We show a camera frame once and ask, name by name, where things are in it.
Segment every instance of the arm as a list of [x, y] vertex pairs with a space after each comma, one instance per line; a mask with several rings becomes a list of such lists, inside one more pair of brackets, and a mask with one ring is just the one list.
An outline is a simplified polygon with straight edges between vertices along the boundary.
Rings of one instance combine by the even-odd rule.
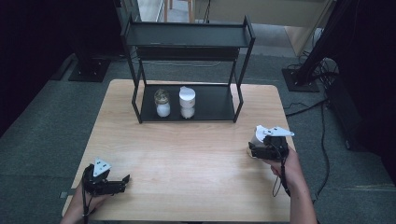
[[[90, 202], [91, 195], [86, 192], [85, 198], [86, 203]], [[99, 208], [105, 200], [110, 197], [110, 195], [102, 195], [99, 197], [93, 197], [90, 203], [90, 211], [94, 208]], [[82, 186], [81, 183], [77, 186], [76, 192], [73, 196], [72, 201], [70, 202], [69, 206], [67, 207], [66, 213], [64, 213], [64, 217], [61, 220], [61, 224], [79, 224], [83, 223], [83, 215], [84, 208], [83, 208], [83, 201], [82, 201]]]
[[[274, 175], [280, 175], [280, 162], [263, 160], [271, 165]], [[286, 182], [290, 190], [290, 224], [317, 223], [314, 205], [312, 204], [309, 188], [305, 182], [298, 154], [290, 148], [285, 163]]]

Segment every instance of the person's left hand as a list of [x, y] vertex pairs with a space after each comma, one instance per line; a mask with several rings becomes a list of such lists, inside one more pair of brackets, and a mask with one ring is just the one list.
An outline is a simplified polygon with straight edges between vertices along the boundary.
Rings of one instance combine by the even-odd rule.
[[[111, 195], [101, 195], [97, 197], [92, 197], [91, 194], [85, 192], [85, 202], [88, 205], [90, 203], [89, 213], [93, 209], [98, 209], [105, 202], [107, 198], [111, 197]], [[78, 184], [76, 188], [76, 192], [73, 196], [72, 201], [67, 207], [66, 213], [64, 213], [64, 218], [62, 218], [61, 224], [76, 224], [79, 223], [83, 219], [84, 213], [84, 205], [82, 200], [82, 186], [81, 183]]]

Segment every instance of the shelf lower tier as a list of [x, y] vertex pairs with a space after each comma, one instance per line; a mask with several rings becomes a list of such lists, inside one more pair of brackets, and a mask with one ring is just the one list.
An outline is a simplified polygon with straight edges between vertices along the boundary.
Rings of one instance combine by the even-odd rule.
[[[180, 113], [180, 87], [186, 86], [195, 90], [195, 114], [184, 119]], [[158, 89], [169, 92], [171, 114], [161, 118], [157, 114], [154, 93]], [[191, 84], [191, 85], [158, 85], [150, 84], [144, 89], [141, 106], [141, 121], [194, 121], [194, 120], [234, 120], [233, 95], [227, 84]]]

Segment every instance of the chair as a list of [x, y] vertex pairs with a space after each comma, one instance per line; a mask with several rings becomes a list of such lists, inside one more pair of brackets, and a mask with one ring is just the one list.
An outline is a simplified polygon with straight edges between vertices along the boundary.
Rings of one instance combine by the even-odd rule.
[[[188, 3], [188, 7], [189, 7], [189, 22], [194, 22], [193, 18], [192, 18], [192, 0], [179, 0], [179, 1], [185, 1], [185, 2]], [[163, 21], [165, 21], [165, 22], [168, 21], [168, 5], [169, 5], [169, 9], [172, 9], [173, 0], [164, 0]]]

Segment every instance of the gray carpet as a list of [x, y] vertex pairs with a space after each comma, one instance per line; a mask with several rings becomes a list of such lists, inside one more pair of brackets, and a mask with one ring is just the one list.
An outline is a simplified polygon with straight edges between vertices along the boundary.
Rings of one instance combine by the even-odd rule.
[[[297, 59], [253, 55], [244, 83], [277, 86], [284, 107], [313, 105], [324, 99], [323, 90], [288, 91], [281, 69], [291, 63]], [[145, 68], [148, 79], [207, 82], [227, 80], [231, 71], [229, 63], [193, 64], [213, 66], [147, 63]], [[49, 81], [7, 130], [0, 139], [0, 223], [59, 223], [65, 201], [59, 193], [73, 182], [108, 83], [114, 78], [131, 78], [128, 69], [125, 61], [112, 62], [103, 83], [69, 82], [69, 70], [62, 80]], [[292, 105], [285, 113], [304, 108]], [[380, 159], [368, 152], [348, 151], [333, 112], [327, 107], [323, 112], [331, 170], [315, 203], [319, 221], [394, 223], [396, 190]], [[313, 196], [326, 173], [321, 120], [320, 106], [288, 119]]]

